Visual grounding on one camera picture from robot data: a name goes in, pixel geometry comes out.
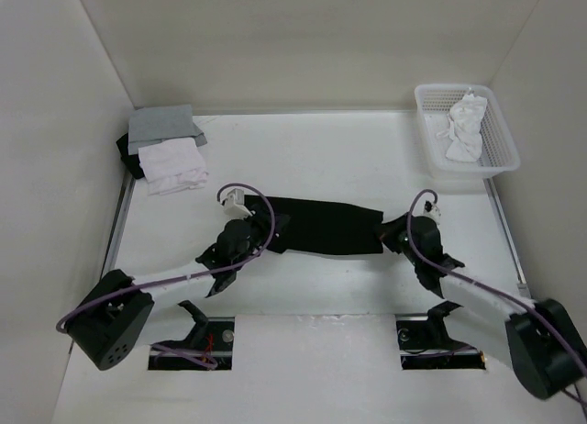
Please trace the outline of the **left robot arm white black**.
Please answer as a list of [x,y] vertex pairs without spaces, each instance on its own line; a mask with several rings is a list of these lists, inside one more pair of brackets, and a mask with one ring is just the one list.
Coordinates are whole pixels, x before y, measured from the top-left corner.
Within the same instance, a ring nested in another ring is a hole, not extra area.
[[175,277],[132,277],[120,269],[106,273],[58,325],[100,371],[121,363],[137,346],[148,344],[213,369],[212,356],[197,353],[209,319],[196,301],[232,285],[238,272],[280,238],[290,216],[255,205],[250,216],[228,221],[195,260],[196,270]]

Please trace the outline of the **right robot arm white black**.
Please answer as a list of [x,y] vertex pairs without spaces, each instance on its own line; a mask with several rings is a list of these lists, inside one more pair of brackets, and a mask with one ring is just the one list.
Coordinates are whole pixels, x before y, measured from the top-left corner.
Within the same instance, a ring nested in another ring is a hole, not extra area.
[[432,344],[459,341],[488,353],[538,399],[549,399],[585,377],[586,346],[561,303],[458,278],[464,264],[444,252],[432,218],[404,214],[377,226],[375,233],[389,251],[413,265],[427,291],[441,298],[429,309],[425,325]]

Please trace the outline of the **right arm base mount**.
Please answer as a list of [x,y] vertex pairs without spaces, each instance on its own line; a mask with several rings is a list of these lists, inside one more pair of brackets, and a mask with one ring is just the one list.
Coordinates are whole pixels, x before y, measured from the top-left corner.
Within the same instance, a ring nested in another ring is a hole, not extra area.
[[404,370],[485,370],[482,351],[454,340],[444,320],[460,306],[445,301],[427,313],[395,317],[401,366]]

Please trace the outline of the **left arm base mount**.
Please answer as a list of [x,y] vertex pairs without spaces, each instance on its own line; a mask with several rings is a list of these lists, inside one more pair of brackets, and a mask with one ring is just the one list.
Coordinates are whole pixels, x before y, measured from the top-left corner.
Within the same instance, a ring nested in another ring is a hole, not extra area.
[[209,317],[188,300],[169,308],[153,321],[166,340],[150,348],[150,371],[230,371],[236,319]]

